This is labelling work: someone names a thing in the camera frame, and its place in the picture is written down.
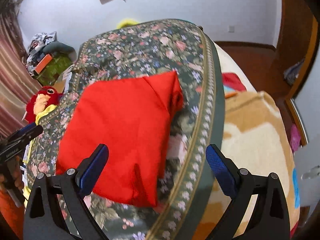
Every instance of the brown blanket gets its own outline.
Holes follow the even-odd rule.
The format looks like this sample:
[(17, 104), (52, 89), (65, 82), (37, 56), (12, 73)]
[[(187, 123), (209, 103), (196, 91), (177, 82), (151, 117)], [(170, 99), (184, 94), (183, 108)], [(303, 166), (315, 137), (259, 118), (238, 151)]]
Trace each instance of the brown blanket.
[[(281, 114), (273, 99), (265, 92), (242, 92), (226, 99), (222, 153), (237, 167), (252, 174), (278, 174), (287, 199), (290, 228), (299, 220), (299, 200), (295, 196), (292, 173), (294, 162)], [(235, 236), (242, 234), (251, 217), (257, 195), (252, 196), (248, 209)], [(205, 239), (225, 212), (230, 198), (214, 182), (206, 211), (193, 239)]]

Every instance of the green fabric edge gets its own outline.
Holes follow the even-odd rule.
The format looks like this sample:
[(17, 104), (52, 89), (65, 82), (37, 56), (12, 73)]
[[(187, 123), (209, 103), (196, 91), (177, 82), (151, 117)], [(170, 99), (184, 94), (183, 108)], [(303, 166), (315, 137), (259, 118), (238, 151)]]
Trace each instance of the green fabric edge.
[[(210, 144), (215, 144), (218, 146), (218, 148), (221, 148), (225, 118), (225, 98), (222, 84), (222, 73), (217, 49), (211, 39), (207, 35), (205, 36), (210, 40), (216, 77), (216, 102)], [(212, 191), (213, 182), (213, 173), (208, 163), (205, 162), (200, 182), (196, 189), (195, 197), (192, 201), (193, 204), (190, 206), (184, 223), (182, 224), (178, 234), (175, 237), (176, 240), (192, 239), (193, 234), (196, 231), (200, 220), (202, 219), (204, 210), (207, 207), (208, 199)]]

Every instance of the metal pivot bolt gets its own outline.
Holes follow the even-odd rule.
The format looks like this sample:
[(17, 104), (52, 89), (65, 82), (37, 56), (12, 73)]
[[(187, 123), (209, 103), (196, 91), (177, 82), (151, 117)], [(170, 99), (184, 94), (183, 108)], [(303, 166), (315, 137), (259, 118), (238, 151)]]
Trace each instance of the metal pivot bolt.
[(271, 178), (273, 178), (273, 179), (278, 179), (278, 175), (275, 174), (274, 172), (272, 172), (272, 173), (271, 173)]
[(76, 172), (76, 170), (75, 169), (69, 169), (69, 170), (67, 170), (67, 174), (68, 175), (72, 175), (72, 174), (74, 174)]
[(44, 173), (43, 172), (41, 172), (41, 173), (39, 173), (38, 175), (37, 175), (37, 178), (38, 179), (42, 179), (44, 177)]
[(248, 175), (249, 171), (247, 169), (245, 169), (245, 168), (242, 168), (242, 169), (240, 169), (240, 173), (242, 175)]

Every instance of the floral pattern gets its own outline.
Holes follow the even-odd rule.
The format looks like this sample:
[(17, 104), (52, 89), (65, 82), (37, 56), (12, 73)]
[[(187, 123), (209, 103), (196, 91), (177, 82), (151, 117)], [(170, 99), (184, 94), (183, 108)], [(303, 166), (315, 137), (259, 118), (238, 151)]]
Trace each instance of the floral pattern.
[[(59, 142), (86, 87), (100, 80), (175, 70), (184, 107), (172, 121), (165, 173), (158, 181), (158, 207), (136, 208), (94, 193), (84, 198), (109, 239), (173, 239), (192, 203), (205, 163), (215, 108), (213, 66), (210, 41), (196, 25), (181, 20), (148, 22), (90, 39), (72, 67), (68, 93), (39, 122), (44, 133), (31, 148), (28, 186), (32, 187), (40, 172), (55, 174)], [(59, 203), (70, 232), (77, 235), (63, 196)]]

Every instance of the electrical socket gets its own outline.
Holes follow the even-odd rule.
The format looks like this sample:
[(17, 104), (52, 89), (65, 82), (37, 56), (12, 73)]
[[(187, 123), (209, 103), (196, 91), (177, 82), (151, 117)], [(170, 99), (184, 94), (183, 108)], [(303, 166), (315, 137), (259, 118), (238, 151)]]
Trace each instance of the electrical socket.
[(235, 32), (235, 27), (233, 25), (229, 25), (228, 32), (229, 33), (234, 33)]

